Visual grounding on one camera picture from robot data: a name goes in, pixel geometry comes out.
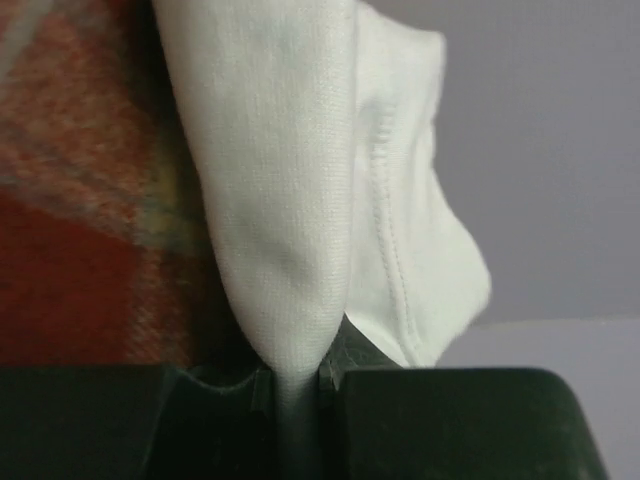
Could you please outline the red plaid skirt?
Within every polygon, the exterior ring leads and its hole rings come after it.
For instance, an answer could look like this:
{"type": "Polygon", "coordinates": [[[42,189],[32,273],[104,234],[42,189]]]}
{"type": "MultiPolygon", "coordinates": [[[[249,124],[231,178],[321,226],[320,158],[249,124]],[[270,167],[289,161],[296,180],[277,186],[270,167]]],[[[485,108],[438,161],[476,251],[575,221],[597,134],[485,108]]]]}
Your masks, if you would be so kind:
{"type": "Polygon", "coordinates": [[[1,361],[194,365],[225,304],[147,1],[1,5],[1,361]]]}

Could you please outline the white skirt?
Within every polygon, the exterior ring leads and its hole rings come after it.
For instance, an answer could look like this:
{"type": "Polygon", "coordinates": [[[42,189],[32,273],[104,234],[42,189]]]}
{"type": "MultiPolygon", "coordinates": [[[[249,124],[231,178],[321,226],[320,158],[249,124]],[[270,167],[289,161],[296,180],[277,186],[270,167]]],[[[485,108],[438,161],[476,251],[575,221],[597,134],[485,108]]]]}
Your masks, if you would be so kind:
{"type": "Polygon", "coordinates": [[[288,388],[343,319],[433,366],[490,275],[434,168],[446,42],[361,1],[157,1],[234,315],[288,388]]]}

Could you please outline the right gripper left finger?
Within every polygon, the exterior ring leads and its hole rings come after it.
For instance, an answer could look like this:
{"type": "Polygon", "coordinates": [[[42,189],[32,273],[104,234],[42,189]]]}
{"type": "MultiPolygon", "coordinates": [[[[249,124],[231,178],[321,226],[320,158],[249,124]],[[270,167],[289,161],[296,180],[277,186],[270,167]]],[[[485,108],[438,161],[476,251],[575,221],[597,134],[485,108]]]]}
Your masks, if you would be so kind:
{"type": "Polygon", "coordinates": [[[275,479],[269,371],[4,367],[4,479],[275,479]]]}

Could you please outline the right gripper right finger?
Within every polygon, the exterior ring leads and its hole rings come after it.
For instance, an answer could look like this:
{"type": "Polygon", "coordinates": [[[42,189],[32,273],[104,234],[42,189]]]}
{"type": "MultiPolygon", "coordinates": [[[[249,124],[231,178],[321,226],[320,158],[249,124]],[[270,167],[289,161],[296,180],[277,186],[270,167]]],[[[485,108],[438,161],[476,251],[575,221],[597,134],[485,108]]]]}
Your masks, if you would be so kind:
{"type": "Polygon", "coordinates": [[[329,479],[604,479],[577,396],[538,368],[407,368],[343,322],[319,370],[329,479]]]}

